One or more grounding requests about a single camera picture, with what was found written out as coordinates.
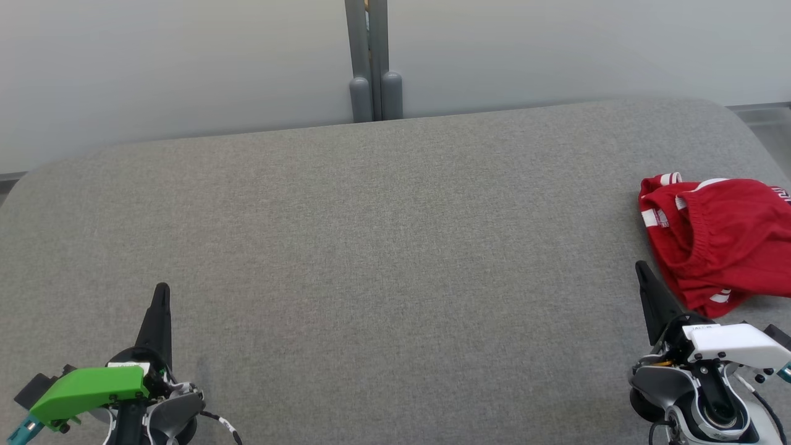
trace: red cloth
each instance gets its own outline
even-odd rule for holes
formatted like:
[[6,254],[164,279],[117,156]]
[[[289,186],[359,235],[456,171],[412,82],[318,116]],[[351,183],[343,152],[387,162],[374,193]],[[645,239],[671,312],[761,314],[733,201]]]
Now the red cloth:
[[660,271],[687,307],[721,317],[751,295],[791,297],[791,197],[752,179],[646,178],[640,211]]

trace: gray table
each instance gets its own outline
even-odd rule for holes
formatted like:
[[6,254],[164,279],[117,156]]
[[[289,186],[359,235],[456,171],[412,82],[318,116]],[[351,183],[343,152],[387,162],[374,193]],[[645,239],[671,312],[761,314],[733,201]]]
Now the gray table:
[[[637,99],[121,146],[0,207],[0,424],[172,286],[177,375],[246,443],[645,443],[640,180],[789,186],[705,101]],[[791,331],[791,301],[727,321]],[[791,419],[789,388],[764,390]],[[101,443],[85,425],[39,443]],[[202,420],[196,444],[232,443]]]

